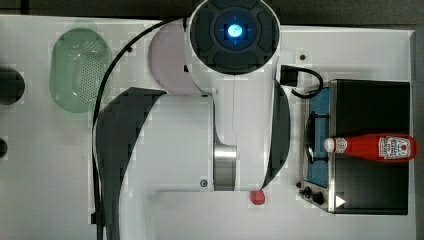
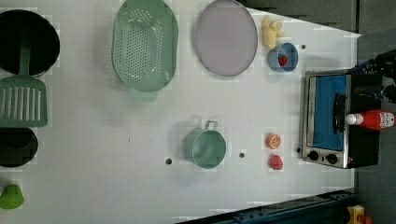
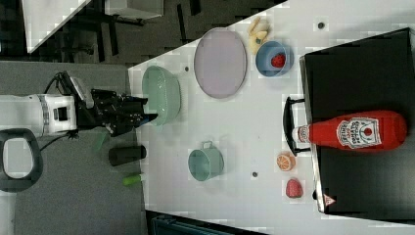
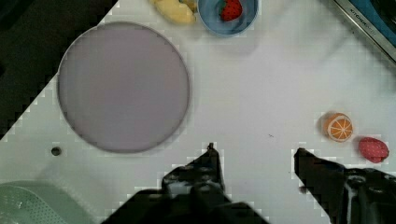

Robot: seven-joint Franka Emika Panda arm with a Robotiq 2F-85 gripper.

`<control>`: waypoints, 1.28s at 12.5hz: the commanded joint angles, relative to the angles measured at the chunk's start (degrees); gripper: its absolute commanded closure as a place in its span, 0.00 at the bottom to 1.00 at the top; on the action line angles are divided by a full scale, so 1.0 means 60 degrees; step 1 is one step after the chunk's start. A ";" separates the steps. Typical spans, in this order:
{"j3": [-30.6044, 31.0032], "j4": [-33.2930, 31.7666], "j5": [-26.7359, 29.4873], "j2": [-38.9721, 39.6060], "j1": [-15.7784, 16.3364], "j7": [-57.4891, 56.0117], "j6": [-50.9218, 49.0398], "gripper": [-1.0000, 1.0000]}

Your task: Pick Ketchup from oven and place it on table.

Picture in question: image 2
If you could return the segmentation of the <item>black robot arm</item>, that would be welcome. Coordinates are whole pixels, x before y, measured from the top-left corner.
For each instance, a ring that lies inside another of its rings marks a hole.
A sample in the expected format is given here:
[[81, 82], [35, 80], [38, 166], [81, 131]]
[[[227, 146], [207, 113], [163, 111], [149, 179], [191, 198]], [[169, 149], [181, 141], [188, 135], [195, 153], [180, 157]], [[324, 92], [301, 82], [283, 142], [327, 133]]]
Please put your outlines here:
[[[395, 80], [396, 77], [396, 50], [377, 55], [374, 59], [370, 59], [365, 63], [356, 65], [352, 69], [353, 75], [369, 76], [374, 75], [377, 77], [386, 77]], [[385, 86], [375, 85], [368, 87], [358, 87], [354, 90], [355, 93], [374, 98], [377, 100], [387, 99], [390, 103], [396, 103], [395, 84]]]

